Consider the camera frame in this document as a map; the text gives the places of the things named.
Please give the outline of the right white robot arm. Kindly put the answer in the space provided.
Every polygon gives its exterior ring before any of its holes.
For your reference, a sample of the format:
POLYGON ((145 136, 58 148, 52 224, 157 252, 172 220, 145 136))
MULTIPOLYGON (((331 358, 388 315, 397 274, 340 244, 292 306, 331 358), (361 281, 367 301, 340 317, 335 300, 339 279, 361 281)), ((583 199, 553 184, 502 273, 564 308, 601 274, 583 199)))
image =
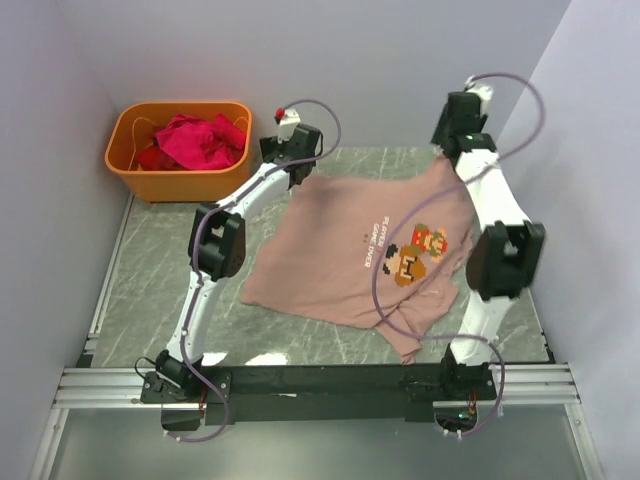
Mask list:
POLYGON ((441 362, 439 387, 451 399, 492 385, 491 353, 504 317, 532 283, 545 228, 532 222, 516 201, 499 165, 499 154, 483 128, 493 95, 476 84, 447 98, 432 137, 465 183, 481 233, 466 266, 471 291, 459 333, 441 362))

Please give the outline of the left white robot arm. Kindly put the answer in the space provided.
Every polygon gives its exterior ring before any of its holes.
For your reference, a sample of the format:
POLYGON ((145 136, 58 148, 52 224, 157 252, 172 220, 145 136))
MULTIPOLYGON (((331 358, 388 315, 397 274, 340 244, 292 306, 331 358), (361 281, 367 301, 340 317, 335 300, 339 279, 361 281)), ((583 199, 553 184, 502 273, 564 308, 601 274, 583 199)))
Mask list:
POLYGON ((323 134, 297 124, 286 137, 260 140, 263 163, 235 192, 198 207, 188 245, 189 286, 177 326, 155 369, 176 401, 193 399, 202 384, 204 340, 223 289, 246 258, 246 223, 299 185, 323 152, 323 134))

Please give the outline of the dusty pink t shirt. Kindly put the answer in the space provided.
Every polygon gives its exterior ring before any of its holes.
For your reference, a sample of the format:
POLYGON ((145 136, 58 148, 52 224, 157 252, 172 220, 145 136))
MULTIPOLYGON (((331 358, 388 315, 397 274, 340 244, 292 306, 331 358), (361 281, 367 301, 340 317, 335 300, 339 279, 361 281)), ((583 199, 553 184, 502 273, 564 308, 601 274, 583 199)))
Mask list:
POLYGON ((309 176, 260 247, 242 303, 374 328, 413 363, 472 248, 475 212, 459 185, 443 157, 406 180, 309 176))

